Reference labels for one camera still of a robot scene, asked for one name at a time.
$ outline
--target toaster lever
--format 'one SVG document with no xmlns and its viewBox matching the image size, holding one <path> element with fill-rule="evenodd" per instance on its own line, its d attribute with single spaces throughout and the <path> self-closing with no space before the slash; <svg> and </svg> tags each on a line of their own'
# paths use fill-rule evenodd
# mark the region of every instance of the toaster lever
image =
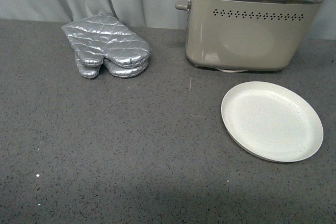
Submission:
<svg viewBox="0 0 336 224">
<path fill-rule="evenodd" d="M 178 10 L 190 10 L 191 8 L 191 1 L 177 1 L 175 3 L 175 8 Z"/>
</svg>

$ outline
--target countertop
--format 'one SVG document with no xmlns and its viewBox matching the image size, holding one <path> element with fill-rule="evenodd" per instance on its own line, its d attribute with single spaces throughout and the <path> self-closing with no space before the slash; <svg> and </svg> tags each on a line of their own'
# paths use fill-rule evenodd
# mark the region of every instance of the countertop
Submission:
<svg viewBox="0 0 336 224">
<path fill-rule="evenodd" d="M 184 30 L 131 28 L 146 71 L 87 80 L 62 25 L 0 21 L 2 223 L 336 222 L 336 41 L 304 40 L 279 72 L 222 73 L 188 61 Z M 247 81 L 315 109 L 316 154 L 274 163 L 233 141 L 221 102 Z"/>
</svg>

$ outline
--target oven mitt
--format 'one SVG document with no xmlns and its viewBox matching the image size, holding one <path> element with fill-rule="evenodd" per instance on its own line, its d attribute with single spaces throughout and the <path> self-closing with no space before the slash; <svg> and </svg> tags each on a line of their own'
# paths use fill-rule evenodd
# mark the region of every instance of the oven mitt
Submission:
<svg viewBox="0 0 336 224">
<path fill-rule="evenodd" d="M 149 44 L 111 14 L 84 18 L 62 29 L 75 51 L 79 73 L 87 79 L 96 77 L 103 63 L 120 78 L 134 77 L 148 66 Z"/>
</svg>

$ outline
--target speckled plate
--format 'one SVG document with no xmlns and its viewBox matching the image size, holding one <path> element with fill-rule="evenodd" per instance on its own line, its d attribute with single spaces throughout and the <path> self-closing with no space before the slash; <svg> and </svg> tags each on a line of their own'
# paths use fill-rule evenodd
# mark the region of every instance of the speckled plate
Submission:
<svg viewBox="0 0 336 224">
<path fill-rule="evenodd" d="M 314 155 L 323 141 L 315 110 L 294 92 L 268 82 L 245 82 L 222 101 L 231 137 L 251 154 L 274 162 L 296 162 Z"/>
</svg>

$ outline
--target beige toaster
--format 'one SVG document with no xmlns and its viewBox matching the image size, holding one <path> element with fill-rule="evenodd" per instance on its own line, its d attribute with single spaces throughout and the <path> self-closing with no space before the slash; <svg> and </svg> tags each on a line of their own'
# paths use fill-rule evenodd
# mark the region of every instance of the beige toaster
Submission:
<svg viewBox="0 0 336 224">
<path fill-rule="evenodd" d="M 278 71 L 288 65 L 323 0 L 188 0 L 186 54 L 197 67 Z"/>
</svg>

